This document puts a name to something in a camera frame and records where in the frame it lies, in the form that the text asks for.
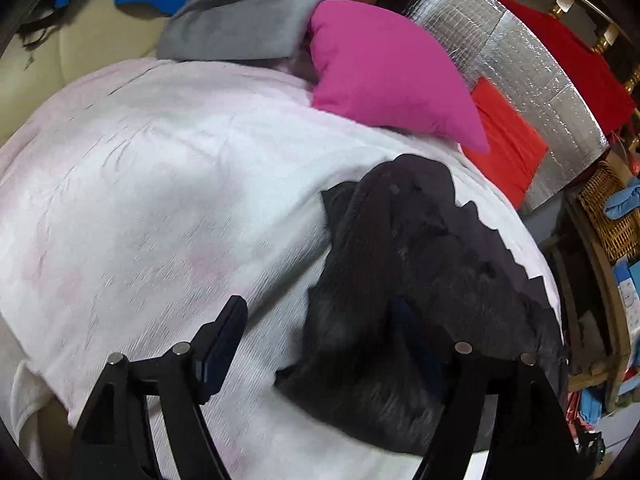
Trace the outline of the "beige mattress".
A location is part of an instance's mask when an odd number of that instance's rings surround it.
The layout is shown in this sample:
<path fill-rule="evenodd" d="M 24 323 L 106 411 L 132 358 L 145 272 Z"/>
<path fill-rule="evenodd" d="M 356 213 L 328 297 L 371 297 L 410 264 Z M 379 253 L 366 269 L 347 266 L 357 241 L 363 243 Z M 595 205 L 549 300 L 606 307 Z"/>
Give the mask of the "beige mattress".
<path fill-rule="evenodd" d="M 166 18 L 152 6 L 115 0 L 70 0 L 62 23 L 1 55 L 1 141 L 50 96 L 103 67 L 155 54 Z"/>

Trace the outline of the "grey garment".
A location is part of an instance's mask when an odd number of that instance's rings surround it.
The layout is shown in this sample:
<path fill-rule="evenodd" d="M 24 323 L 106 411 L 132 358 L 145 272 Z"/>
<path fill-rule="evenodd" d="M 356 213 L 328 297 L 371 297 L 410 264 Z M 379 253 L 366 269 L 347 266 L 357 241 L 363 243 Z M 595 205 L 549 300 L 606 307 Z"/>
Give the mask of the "grey garment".
<path fill-rule="evenodd" d="M 324 0 L 188 0 L 157 41 L 164 60 L 253 62 L 292 58 Z"/>

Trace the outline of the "white pink floral blanket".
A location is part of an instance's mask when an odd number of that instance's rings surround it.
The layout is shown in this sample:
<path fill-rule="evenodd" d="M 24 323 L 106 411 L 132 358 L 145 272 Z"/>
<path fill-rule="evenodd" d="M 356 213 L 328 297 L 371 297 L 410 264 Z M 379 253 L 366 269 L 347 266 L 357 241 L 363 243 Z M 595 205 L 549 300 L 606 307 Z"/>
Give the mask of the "white pink floral blanket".
<path fill-rule="evenodd" d="M 314 110 L 305 81 L 230 63 L 122 62 L 61 90 L 1 150 L 1 312 L 78 422 L 107 356 L 159 356 L 232 295 L 250 328 L 203 410 L 235 479 L 407 479 L 418 460 L 316 422 L 273 387 L 329 246 L 321 194 L 418 154 L 450 170 L 527 274 L 551 272 L 449 141 Z"/>

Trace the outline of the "red cushion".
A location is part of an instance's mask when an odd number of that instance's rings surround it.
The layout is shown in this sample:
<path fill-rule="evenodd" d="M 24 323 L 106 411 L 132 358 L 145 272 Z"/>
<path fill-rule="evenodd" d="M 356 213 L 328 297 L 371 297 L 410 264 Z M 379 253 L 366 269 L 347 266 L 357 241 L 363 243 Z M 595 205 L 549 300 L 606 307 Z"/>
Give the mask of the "red cushion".
<path fill-rule="evenodd" d="M 548 144 L 485 77 L 477 81 L 471 96 L 490 152 L 482 154 L 464 148 L 463 153 L 515 209 L 520 209 L 548 152 Z"/>

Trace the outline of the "black quilted jacket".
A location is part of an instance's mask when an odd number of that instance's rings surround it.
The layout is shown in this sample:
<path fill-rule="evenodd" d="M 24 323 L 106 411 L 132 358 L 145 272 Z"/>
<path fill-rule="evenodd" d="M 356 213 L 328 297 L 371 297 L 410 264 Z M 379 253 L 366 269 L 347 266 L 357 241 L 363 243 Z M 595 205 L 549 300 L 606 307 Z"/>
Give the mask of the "black quilted jacket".
<path fill-rule="evenodd" d="M 320 422 L 386 451 L 422 455 L 442 414 L 402 338 L 407 307 L 422 339 L 464 341 L 485 356 L 530 353 L 567 396 L 561 330 L 542 278 L 530 278 L 474 204 L 458 205 L 449 169 L 416 155 L 322 194 L 331 237 L 308 292 L 299 360 L 274 384 Z"/>

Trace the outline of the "magenta pillow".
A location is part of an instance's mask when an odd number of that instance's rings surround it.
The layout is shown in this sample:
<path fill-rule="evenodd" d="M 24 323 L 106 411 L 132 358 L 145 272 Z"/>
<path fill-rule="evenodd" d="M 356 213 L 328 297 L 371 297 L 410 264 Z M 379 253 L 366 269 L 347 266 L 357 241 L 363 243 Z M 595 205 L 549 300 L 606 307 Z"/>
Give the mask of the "magenta pillow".
<path fill-rule="evenodd" d="M 465 81 L 440 43 L 403 16 L 354 0 L 326 0 L 311 15 L 318 73 L 311 106 L 370 126 L 489 145 Z"/>

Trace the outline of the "red cloth on headboard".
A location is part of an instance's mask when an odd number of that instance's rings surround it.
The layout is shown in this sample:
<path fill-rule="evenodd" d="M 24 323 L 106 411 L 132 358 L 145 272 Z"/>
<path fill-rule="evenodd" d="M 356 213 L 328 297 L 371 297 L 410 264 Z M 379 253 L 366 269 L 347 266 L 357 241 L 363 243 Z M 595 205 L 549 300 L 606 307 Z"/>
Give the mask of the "red cloth on headboard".
<path fill-rule="evenodd" d="M 544 44 L 570 78 L 606 136 L 630 121 L 634 100 L 608 63 L 551 15 L 514 0 L 498 0 Z"/>

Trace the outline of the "light blue cloth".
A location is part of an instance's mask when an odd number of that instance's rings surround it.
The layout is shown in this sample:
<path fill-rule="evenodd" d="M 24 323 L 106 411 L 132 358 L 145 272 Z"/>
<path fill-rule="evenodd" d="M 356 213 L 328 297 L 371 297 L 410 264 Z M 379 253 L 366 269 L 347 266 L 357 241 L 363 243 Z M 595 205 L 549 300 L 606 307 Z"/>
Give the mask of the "light blue cloth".
<path fill-rule="evenodd" d="M 624 188 L 614 193 L 604 204 L 604 214 L 611 220 L 618 220 L 640 206 L 639 188 Z"/>

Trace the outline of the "blue white box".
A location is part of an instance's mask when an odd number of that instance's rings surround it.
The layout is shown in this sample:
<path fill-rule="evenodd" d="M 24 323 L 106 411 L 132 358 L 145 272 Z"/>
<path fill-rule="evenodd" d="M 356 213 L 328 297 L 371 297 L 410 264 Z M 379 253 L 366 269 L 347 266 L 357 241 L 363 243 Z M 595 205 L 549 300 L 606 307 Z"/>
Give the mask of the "blue white box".
<path fill-rule="evenodd" d="M 639 330 L 639 295 L 631 276 L 628 259 L 626 257 L 618 259 L 613 266 L 613 272 L 624 307 L 629 335 L 634 336 Z"/>

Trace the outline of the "silver foil insulation mat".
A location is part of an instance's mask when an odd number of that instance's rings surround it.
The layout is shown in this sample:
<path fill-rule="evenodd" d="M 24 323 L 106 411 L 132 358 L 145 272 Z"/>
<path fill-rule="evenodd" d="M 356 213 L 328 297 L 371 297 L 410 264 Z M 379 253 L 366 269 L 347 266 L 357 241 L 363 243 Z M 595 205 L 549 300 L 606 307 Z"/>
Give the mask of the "silver foil insulation mat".
<path fill-rule="evenodd" d="M 608 149 L 592 111 L 534 33 L 497 0 L 412 0 L 406 18 L 430 32 L 466 83 L 488 79 L 548 145 L 521 206 L 551 200 Z"/>

